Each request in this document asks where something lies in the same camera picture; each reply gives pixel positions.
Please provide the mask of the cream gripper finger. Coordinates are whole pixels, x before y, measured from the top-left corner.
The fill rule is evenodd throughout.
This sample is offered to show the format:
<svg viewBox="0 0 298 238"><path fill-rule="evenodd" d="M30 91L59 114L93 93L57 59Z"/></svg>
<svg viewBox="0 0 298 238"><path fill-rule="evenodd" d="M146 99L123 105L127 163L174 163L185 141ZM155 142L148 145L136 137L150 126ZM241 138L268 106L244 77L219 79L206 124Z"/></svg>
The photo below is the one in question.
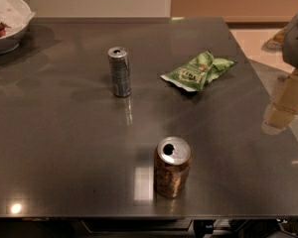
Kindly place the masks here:
<svg viewBox="0 0 298 238"><path fill-rule="evenodd" d="M298 68L287 76L279 75L264 113L264 122L274 128L286 128L298 115Z"/></svg>

